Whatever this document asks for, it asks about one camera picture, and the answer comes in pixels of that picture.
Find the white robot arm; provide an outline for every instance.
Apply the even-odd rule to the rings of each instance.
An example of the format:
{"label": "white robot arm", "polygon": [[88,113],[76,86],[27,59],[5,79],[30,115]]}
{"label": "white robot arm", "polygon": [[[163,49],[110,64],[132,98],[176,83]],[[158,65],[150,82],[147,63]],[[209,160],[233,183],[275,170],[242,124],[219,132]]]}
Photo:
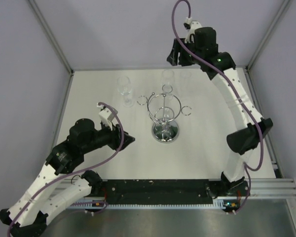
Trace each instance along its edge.
{"label": "white robot arm", "polygon": [[[251,116],[259,124],[263,138],[269,132],[273,123],[270,118],[264,119],[253,105],[240,82],[236,65],[229,53],[218,52],[216,31],[211,27],[202,27],[199,22],[193,21],[192,18],[186,18],[184,26],[188,30],[188,34],[185,38],[180,39],[181,42],[174,39],[172,51],[167,61],[172,66],[200,65],[201,70],[207,73],[209,79],[217,87],[227,103],[237,130],[226,138],[231,151],[227,166],[222,172],[222,180],[225,179],[229,183],[228,186],[232,188],[243,181],[243,164],[249,158],[248,153],[245,152],[256,148],[259,143],[259,134],[255,124],[248,113],[244,111],[242,104],[250,110]],[[193,54],[222,71],[230,81],[227,81],[217,71],[192,57],[180,43],[183,43]],[[232,87],[238,92],[239,96],[235,95]]]}
{"label": "white robot arm", "polygon": [[[66,141],[52,149],[39,175],[24,195],[9,209],[0,211],[0,220],[7,225],[12,223],[10,233],[13,237],[38,237],[47,225],[68,206],[82,197],[97,194],[102,179],[94,171],[85,171],[81,178],[58,195],[51,197],[52,192],[61,182],[60,178],[69,176],[74,169],[83,163],[84,154],[108,145],[116,150],[121,144],[121,130],[114,126],[112,112],[101,107],[99,113],[101,129],[96,130],[94,122],[83,118],[70,128]],[[124,132],[124,142],[120,150],[125,149],[135,138]]]}

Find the round chrome base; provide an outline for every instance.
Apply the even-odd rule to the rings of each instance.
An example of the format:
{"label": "round chrome base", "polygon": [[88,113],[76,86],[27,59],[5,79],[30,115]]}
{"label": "round chrome base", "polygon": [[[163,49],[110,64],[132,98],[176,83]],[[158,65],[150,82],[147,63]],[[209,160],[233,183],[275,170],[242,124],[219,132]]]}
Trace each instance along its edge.
{"label": "round chrome base", "polygon": [[159,142],[170,143],[175,141],[179,136],[179,126],[175,121],[164,125],[155,123],[152,126],[152,135]]}

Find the white arm segment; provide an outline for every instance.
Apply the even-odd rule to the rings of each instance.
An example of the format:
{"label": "white arm segment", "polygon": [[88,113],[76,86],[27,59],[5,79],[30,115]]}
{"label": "white arm segment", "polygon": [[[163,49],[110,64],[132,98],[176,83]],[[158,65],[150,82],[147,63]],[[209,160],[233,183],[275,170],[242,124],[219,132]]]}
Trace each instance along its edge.
{"label": "white arm segment", "polygon": [[88,181],[79,178],[73,185],[50,198],[40,209],[43,214],[48,214],[46,224],[49,225],[57,215],[77,200],[88,196],[91,193],[91,189],[92,187],[89,186]]}
{"label": "white arm segment", "polygon": [[[10,212],[9,217],[11,218],[11,220],[13,220],[16,217],[20,210],[25,206],[25,204],[39,189],[41,189],[47,183],[63,175],[64,174],[55,175],[55,170],[51,165],[44,165],[35,181],[26,190],[21,199],[9,208],[8,211]],[[55,190],[55,188],[58,186],[60,182],[61,181],[49,186],[48,188],[43,190],[34,200],[31,201],[32,203],[16,221],[20,223],[20,227],[33,224],[38,212],[40,211],[42,206],[45,204],[46,200],[49,198],[49,196],[52,194],[52,192]]]}
{"label": "white arm segment", "polygon": [[[251,111],[253,117],[256,119],[257,122],[260,122],[262,115],[256,110],[248,94],[243,88],[237,71],[234,69],[228,69],[225,70],[224,73],[231,80],[232,84],[238,91],[241,100]],[[246,128],[247,124],[249,123],[254,124],[246,111],[243,110],[231,87],[228,86],[228,82],[219,74],[217,74],[212,79],[212,82],[224,97],[231,111],[233,119],[235,120],[237,131]],[[243,161],[248,162],[251,153],[252,151],[249,151],[241,156],[233,151],[229,152],[227,166],[223,173],[230,182],[237,181],[244,176]]]}

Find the black bracket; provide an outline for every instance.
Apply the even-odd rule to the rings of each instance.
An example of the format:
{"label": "black bracket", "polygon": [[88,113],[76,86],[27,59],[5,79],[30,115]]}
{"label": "black bracket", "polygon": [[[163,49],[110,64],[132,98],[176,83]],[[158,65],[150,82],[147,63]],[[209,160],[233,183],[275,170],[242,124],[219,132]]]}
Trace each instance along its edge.
{"label": "black bracket", "polygon": [[93,170],[87,170],[82,174],[81,179],[85,179],[89,182],[89,186],[92,187],[91,194],[97,195],[102,187],[102,179],[98,173]]}
{"label": "black bracket", "polygon": [[[259,122],[259,126],[264,138],[273,126],[273,122],[270,118],[262,119],[261,122]],[[258,130],[256,126],[252,124],[248,124],[247,128],[241,129],[227,136],[227,143],[230,149],[240,155],[243,155],[248,150],[256,148],[259,142]]]}
{"label": "black bracket", "polygon": [[[2,209],[0,211],[0,220],[6,225],[10,225],[12,220],[9,217],[10,212],[8,209]],[[46,218],[48,214],[43,214],[41,211],[37,214],[37,217],[33,224],[20,227],[20,224],[16,222],[11,228],[11,234],[13,237],[39,237],[47,228]]]}

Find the gray wall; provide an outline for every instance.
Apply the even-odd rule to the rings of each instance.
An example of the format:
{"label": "gray wall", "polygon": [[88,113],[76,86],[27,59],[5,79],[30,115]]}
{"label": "gray wall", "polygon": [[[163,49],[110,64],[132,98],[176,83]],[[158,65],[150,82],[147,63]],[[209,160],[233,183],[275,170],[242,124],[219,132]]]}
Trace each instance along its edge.
{"label": "gray wall", "polygon": [[[218,33],[221,51],[247,65],[283,0],[190,0],[192,17]],[[175,0],[36,0],[74,69],[170,66]],[[176,12],[183,27],[187,6]]]}
{"label": "gray wall", "polygon": [[252,76],[286,177],[296,181],[296,0],[253,68]]}
{"label": "gray wall", "polygon": [[0,0],[0,210],[39,172],[68,79],[26,1]]}

